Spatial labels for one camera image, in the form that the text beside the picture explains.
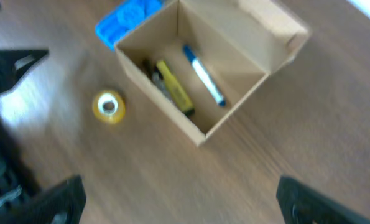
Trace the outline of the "yellow highlighter with dark cap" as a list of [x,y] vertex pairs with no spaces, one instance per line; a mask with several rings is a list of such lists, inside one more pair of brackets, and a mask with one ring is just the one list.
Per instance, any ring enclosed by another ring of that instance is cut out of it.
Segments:
[[166,62],[162,59],[156,61],[156,67],[163,77],[166,89],[170,93],[177,108],[185,115],[191,116],[195,113],[195,107],[183,86],[171,72]]

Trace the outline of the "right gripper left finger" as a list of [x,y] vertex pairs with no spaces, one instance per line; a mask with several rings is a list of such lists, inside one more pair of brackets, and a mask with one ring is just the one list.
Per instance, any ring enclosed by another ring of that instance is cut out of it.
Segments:
[[21,185],[0,196],[0,224],[78,224],[86,205],[82,178],[74,175],[33,197],[26,197]]

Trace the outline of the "cardboard box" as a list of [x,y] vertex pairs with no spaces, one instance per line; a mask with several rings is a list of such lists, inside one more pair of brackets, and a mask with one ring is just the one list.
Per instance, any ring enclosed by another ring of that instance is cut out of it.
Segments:
[[[124,73],[199,146],[290,63],[310,35],[310,27],[280,1],[166,1],[114,48]],[[225,107],[216,104],[195,73],[184,45],[209,71]],[[156,88],[144,59],[166,62],[193,102],[193,115],[185,116]]]

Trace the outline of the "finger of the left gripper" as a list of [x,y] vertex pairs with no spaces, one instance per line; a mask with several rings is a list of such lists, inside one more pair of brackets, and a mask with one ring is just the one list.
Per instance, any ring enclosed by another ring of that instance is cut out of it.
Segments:
[[0,49],[0,94],[14,88],[48,54],[48,49]]

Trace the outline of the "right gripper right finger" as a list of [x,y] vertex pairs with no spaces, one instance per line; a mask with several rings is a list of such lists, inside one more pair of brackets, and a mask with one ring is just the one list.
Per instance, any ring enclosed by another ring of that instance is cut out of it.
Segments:
[[283,175],[276,191],[286,224],[370,224],[370,219]]

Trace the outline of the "blue magnetic whiteboard duster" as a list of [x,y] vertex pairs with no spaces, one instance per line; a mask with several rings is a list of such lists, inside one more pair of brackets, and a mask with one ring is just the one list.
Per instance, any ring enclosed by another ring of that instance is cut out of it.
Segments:
[[127,0],[97,23],[95,33],[112,51],[114,44],[164,6],[159,0]]

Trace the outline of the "yellow tape roll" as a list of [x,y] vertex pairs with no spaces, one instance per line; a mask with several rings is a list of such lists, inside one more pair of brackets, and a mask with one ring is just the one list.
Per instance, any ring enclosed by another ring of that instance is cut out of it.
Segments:
[[126,105],[117,91],[102,90],[93,99],[92,112],[104,123],[118,124],[126,114]]

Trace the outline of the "blue whiteboard marker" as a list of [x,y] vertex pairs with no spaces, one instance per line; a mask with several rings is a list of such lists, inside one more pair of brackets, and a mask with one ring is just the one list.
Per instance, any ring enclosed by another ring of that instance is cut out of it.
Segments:
[[217,87],[216,83],[213,81],[209,71],[205,68],[201,60],[195,55],[192,48],[189,45],[184,45],[182,50],[190,62],[190,65],[194,69],[195,73],[198,75],[199,79],[202,81],[216,104],[220,107],[226,106],[226,98]]

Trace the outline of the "black whiteboard marker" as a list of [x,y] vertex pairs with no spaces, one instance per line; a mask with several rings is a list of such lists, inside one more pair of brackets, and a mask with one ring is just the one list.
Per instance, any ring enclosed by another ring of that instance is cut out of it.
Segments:
[[160,92],[168,99],[172,104],[175,105],[175,102],[169,93],[162,74],[159,72],[156,65],[152,65],[149,59],[144,59],[142,61],[142,66],[144,67],[149,80],[160,90]]

